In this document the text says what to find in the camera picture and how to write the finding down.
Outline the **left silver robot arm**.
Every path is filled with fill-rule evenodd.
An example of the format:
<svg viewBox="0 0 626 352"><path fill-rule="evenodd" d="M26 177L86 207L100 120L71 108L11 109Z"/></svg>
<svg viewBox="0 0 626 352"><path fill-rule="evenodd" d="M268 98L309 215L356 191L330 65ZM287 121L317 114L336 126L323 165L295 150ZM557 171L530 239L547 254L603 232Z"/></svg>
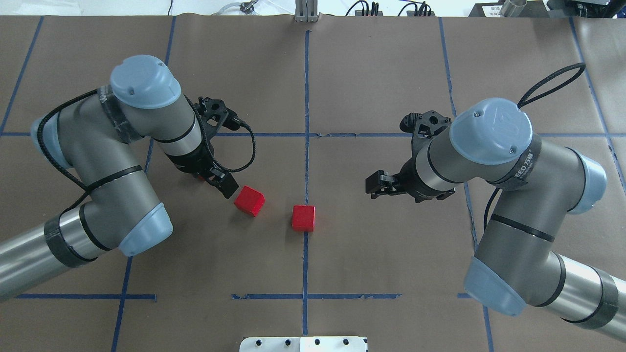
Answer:
<svg viewBox="0 0 626 352"><path fill-rule="evenodd" d="M90 198L1 244L1 300L95 261L109 250L131 257L168 238L173 226L130 145L150 137L174 166L216 187L238 189L215 158L221 127L249 125L222 100L191 102L166 64L140 54L114 67L109 84L36 120L34 144Z"/></svg>

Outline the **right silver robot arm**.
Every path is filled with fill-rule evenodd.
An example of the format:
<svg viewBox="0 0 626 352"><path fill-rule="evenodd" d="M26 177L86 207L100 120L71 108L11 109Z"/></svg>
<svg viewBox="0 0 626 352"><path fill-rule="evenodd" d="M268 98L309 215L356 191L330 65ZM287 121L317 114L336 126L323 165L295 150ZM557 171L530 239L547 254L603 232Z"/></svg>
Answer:
<svg viewBox="0 0 626 352"><path fill-rule="evenodd" d="M624 280L551 249L565 216L603 197L607 176L598 162L543 141L516 103L498 97L454 120L432 110L410 113L400 127L413 134L411 158L397 174L371 174L371 198L443 200L474 178L501 190L465 276L467 294L504 315L545 308L625 340Z"/></svg>

